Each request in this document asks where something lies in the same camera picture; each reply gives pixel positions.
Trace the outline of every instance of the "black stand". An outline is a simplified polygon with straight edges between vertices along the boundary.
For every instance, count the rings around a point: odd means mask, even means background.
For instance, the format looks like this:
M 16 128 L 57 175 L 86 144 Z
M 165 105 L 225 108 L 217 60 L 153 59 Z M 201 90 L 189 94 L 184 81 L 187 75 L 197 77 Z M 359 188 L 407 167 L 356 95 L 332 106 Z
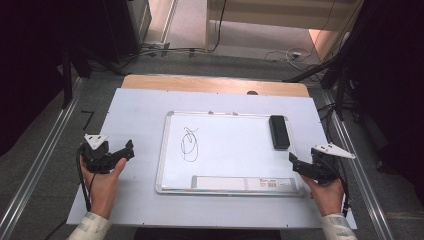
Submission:
M 283 80 L 283 82 L 289 83 L 298 83 L 316 73 L 319 73 L 325 69 L 328 69 L 322 78 L 320 84 L 322 89 L 330 89 L 334 83 L 339 80 L 339 85 L 337 88 L 337 96 L 335 102 L 335 110 L 340 119 L 343 121 L 342 116 L 342 105 L 343 105 L 343 96 L 346 87 L 346 83 L 348 81 L 348 58 L 349 52 L 353 49 L 353 46 L 356 42 L 356 39 L 361 34 L 362 30 L 365 28 L 366 24 L 371 19 L 373 12 L 378 4 L 369 4 L 369 1 L 364 1 L 364 5 L 362 6 L 361 12 L 358 15 L 358 19 L 355 23 L 355 26 L 343 44 L 340 51 L 330 60 L 306 71 L 294 78 Z
M 120 69 L 116 68 L 106 60 L 97 56 L 92 51 L 88 50 L 84 46 L 68 45 L 62 54 L 63 62 L 63 79 L 64 79 L 64 100 L 62 109 L 66 109 L 68 104 L 73 98 L 72 94 L 72 74 L 71 74 L 71 63 L 74 65 L 78 75 L 80 77 L 90 78 L 93 72 L 90 65 L 87 62 L 87 58 L 93 59 L 103 67 L 109 69 L 113 73 L 119 76 L 127 76 L 128 74 L 123 73 Z

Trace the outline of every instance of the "white tabletop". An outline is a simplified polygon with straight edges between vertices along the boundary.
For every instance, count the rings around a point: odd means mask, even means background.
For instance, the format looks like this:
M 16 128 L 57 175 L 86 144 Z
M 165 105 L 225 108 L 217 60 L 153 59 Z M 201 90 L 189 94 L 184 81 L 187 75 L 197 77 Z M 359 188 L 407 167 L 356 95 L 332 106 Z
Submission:
M 311 147 L 327 143 L 311 98 L 117 89 L 101 134 L 109 136 L 111 152 L 122 149 L 132 139 L 135 157 L 120 176 L 111 222 L 163 227 L 321 227 L 319 211 L 309 194 L 304 197 L 229 197 L 170 195 L 155 191 L 166 114 L 169 111 L 210 110 L 287 116 L 297 157 L 304 161 L 311 161 Z M 79 224 L 85 212 L 80 190 L 67 223 Z M 348 221 L 355 229 L 350 213 Z

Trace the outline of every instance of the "black curtain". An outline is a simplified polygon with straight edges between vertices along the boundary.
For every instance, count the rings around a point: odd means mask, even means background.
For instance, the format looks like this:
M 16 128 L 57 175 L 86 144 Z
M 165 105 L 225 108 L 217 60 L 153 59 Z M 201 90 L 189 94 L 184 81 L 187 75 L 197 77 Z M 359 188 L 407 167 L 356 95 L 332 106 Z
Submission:
M 0 156 L 63 88 L 56 69 L 63 49 L 60 2 L 8 1 L 0 8 Z
M 347 61 L 353 94 L 388 142 L 376 144 L 381 161 L 412 182 L 424 204 L 424 2 L 365 1 L 361 14 L 369 11 Z

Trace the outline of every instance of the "sleeve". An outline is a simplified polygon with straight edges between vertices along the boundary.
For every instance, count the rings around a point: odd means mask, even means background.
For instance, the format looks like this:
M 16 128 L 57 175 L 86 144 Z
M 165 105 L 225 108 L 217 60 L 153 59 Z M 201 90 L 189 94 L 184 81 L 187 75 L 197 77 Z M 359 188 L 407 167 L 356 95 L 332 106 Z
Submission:
M 92 212 L 87 212 L 68 240 L 101 240 L 105 237 L 111 224 L 109 220 Z
M 355 233 L 341 213 L 322 218 L 322 228 L 327 240 L 357 240 Z

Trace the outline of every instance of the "hand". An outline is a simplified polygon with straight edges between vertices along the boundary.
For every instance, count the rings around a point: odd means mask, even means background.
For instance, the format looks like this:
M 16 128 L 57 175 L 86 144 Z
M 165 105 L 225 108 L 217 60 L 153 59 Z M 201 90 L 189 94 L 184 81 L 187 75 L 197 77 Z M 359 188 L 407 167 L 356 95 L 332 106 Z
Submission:
M 113 203 L 115 202 L 116 191 L 118 190 L 118 178 L 124 170 L 127 160 L 125 158 L 120 159 L 111 173 L 96 174 L 94 179 L 94 174 L 88 171 L 82 156 L 80 157 L 80 163 L 85 186 L 90 189 L 90 184 L 92 185 L 90 212 L 109 219 Z
M 311 178 L 300 176 L 311 189 L 311 198 L 315 200 L 321 216 L 341 212 L 344 191 L 339 180 L 327 185 L 319 185 Z

